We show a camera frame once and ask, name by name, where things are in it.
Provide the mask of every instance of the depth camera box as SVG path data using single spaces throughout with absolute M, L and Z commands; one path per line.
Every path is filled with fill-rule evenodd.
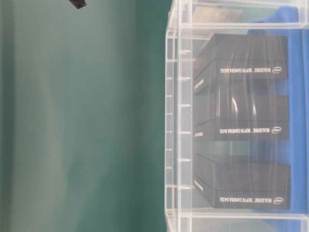
M 193 183 L 214 208 L 289 209 L 290 166 L 194 156 Z
M 229 90 L 193 100 L 194 139 L 289 139 L 288 97 Z
M 214 34 L 193 62 L 194 93 L 237 85 L 265 89 L 288 78 L 287 37 Z

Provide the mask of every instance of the black box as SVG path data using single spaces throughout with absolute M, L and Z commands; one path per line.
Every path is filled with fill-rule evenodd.
M 290 166 L 194 156 L 195 188 L 214 208 L 289 209 Z
M 288 78 L 287 37 L 214 34 L 193 62 L 194 93 L 246 84 L 265 89 Z
M 289 139 L 287 96 L 222 90 L 193 101 L 196 140 Z

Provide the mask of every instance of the intel logo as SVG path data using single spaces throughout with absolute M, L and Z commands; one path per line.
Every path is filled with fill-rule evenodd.
M 274 199 L 274 204 L 282 204 L 284 199 L 282 197 L 277 197 Z
M 273 74 L 279 74 L 282 72 L 282 68 L 281 67 L 275 67 L 273 70 L 272 70 L 272 73 Z
M 279 134 L 282 131 L 281 127 L 274 127 L 273 129 L 271 129 L 271 133 L 273 134 Z

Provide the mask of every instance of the teal surface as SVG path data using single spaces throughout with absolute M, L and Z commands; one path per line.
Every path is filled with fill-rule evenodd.
M 1 231 L 164 231 L 170 1 L 1 0 Z
M 171 0 L 138 0 L 140 68 L 140 230 L 166 231 L 164 221 L 164 54 Z

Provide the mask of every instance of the transparent plastic container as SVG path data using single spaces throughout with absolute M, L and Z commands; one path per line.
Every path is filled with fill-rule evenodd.
M 307 232 L 307 0 L 174 0 L 166 31 L 170 232 Z

